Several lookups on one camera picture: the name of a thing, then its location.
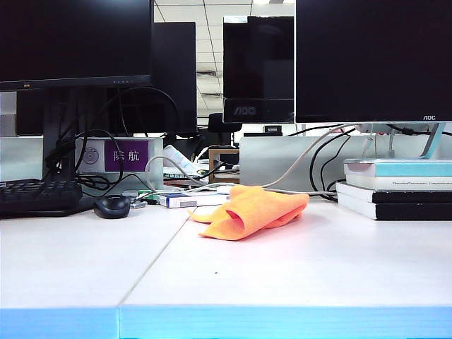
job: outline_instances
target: gray partition panel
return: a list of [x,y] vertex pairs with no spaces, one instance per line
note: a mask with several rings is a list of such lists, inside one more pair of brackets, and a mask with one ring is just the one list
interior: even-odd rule
[[[246,185],[263,185],[279,178],[311,145],[317,137],[253,137],[242,138],[240,142],[240,183]],[[345,144],[339,156],[326,165],[323,171],[325,184],[345,178],[343,160],[351,157],[362,157],[363,150],[368,146],[364,157],[375,157],[374,142],[368,141],[368,136],[352,136]],[[377,157],[388,157],[389,136],[377,136]],[[345,137],[334,140],[324,147],[316,158],[314,165],[314,180],[317,188],[321,188],[320,169],[322,164],[332,158],[338,151]],[[393,140],[395,157],[418,156],[427,141],[427,136],[396,135]],[[451,158],[450,147],[452,137],[442,136],[438,150],[433,158]],[[309,163],[316,150],[313,149],[284,181],[273,188],[298,191],[312,191],[309,183]]]

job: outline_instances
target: computer monitor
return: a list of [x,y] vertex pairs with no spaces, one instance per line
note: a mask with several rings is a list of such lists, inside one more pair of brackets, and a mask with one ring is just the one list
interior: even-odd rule
[[149,83],[152,1],[0,3],[0,90]]
[[225,122],[293,123],[294,18],[225,17]]
[[[166,92],[174,106],[160,93],[137,90],[109,111],[110,130],[129,133],[196,133],[196,26],[195,23],[155,23],[153,26],[153,87]],[[109,96],[117,90],[110,90]]]
[[296,1],[296,121],[452,120],[451,0]]
[[36,0],[0,4],[0,91],[45,89],[48,180],[73,179],[88,87],[149,84],[153,1]]

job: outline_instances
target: white cable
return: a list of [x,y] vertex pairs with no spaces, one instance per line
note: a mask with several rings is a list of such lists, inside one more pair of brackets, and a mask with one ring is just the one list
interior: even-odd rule
[[[165,157],[164,155],[156,155],[155,157],[152,157],[151,159],[149,159],[149,161],[146,163],[146,166],[144,167],[144,170],[147,173],[150,173],[149,165],[151,164],[152,161],[156,160],[156,159],[164,159],[167,160],[169,162],[171,162],[179,171],[181,171],[181,173],[183,175],[185,175],[191,182],[195,183],[198,186],[205,186],[206,183],[205,182],[200,182],[199,180],[194,179],[191,175],[189,175],[187,172],[185,172],[182,167],[180,167],[173,159],[169,158],[169,157]],[[148,184],[150,184],[150,177],[146,178]]]
[[320,141],[322,141],[325,137],[327,137],[328,134],[330,134],[333,131],[336,131],[337,129],[344,129],[345,127],[349,127],[349,126],[355,126],[356,124],[344,124],[344,125],[340,125],[337,127],[333,127],[332,129],[330,129],[328,132],[325,132],[324,134],[322,134],[321,136],[319,136],[296,160],[295,162],[292,164],[292,166],[289,167],[289,169],[287,171],[285,171],[285,173],[279,178],[276,179],[274,182],[271,182],[269,184],[263,185],[263,188],[267,188],[273,185],[278,184],[279,182],[281,182],[282,180],[284,180],[290,173],[293,172],[293,170],[295,169],[295,167],[307,156],[307,154],[309,153],[310,150],[312,150],[312,148],[314,148],[315,145],[317,145]]
[[201,151],[201,153],[198,154],[197,157],[195,157],[194,163],[198,163],[198,160],[201,159],[201,157],[203,156],[203,154],[205,152],[207,152],[207,150],[209,149],[209,146],[203,148],[203,150]]
[[316,196],[319,194],[322,194],[324,196],[336,196],[336,192],[328,192],[328,191],[313,191],[313,192],[298,192],[298,191],[288,191],[286,189],[265,189],[266,191],[270,192],[277,192],[277,193],[286,193],[286,194],[309,194],[310,196]]

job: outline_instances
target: aoc logo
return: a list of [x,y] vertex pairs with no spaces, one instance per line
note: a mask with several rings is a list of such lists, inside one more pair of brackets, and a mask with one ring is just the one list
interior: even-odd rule
[[244,115],[256,115],[257,109],[253,106],[238,106],[235,109],[234,115],[244,116]]

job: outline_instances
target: ceiling tile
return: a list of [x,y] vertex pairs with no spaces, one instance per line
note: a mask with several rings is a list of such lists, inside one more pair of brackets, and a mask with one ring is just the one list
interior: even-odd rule
[[210,40],[209,28],[207,25],[196,26],[196,39],[197,40]]
[[209,25],[222,25],[223,16],[248,16],[251,5],[206,5]]
[[215,62],[213,53],[196,53],[196,62]]
[[163,17],[162,14],[160,14],[160,11],[158,10],[157,6],[154,6],[154,22],[155,23],[163,23]]
[[265,4],[253,5],[252,16],[293,16],[295,7],[293,4]]
[[223,108],[223,100],[221,97],[213,97],[209,95],[203,96],[204,102],[208,109],[222,109]]
[[165,21],[194,21],[197,25],[207,25],[204,6],[162,6],[159,5]]
[[252,0],[206,0],[206,5],[251,5]]
[[197,40],[196,51],[198,53],[212,53],[212,43],[210,40]]
[[212,40],[223,40],[223,25],[209,25]]
[[214,71],[216,69],[215,62],[198,62],[196,64],[197,71]]
[[223,53],[213,53],[215,56],[215,62],[223,62]]
[[201,98],[201,100],[198,100],[198,102],[196,103],[196,108],[197,109],[207,109],[206,103],[204,102],[204,100]]
[[223,53],[223,40],[212,40],[212,45],[215,53]]
[[197,85],[198,85],[199,91],[201,93],[219,93],[220,92],[220,85],[218,84],[217,78],[198,79]]
[[154,0],[160,5],[204,5],[203,0]]

